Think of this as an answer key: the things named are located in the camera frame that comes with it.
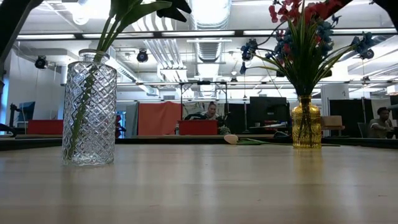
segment orange partition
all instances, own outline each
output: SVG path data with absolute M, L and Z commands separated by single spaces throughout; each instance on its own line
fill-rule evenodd
M 178 120 L 181 120 L 181 104 L 179 103 L 140 103 L 138 135 L 174 134 Z

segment yellow glass vase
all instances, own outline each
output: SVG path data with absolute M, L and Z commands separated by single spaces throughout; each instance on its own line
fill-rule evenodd
M 311 96 L 300 96 L 300 105 L 292 111 L 293 118 L 293 147 L 320 149 L 321 113 L 312 105 Z

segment bottle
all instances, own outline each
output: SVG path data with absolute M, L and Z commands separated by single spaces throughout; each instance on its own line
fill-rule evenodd
M 178 123 L 175 125 L 175 135 L 180 135 L 180 125 Z

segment table surface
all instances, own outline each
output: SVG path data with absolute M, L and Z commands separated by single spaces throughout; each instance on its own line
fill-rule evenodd
M 1 223 L 397 223 L 398 151 L 117 145 L 63 167 L 61 148 L 0 152 Z

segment textured glass vase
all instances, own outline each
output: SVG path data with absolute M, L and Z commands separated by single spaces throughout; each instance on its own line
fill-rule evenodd
M 63 114 L 63 163 L 103 165 L 113 162 L 116 130 L 116 70 L 109 55 L 81 50 L 82 61 L 68 65 Z
M 321 148 L 322 130 L 321 113 L 312 105 L 311 96 L 300 96 L 300 105 L 292 111 L 293 147 Z

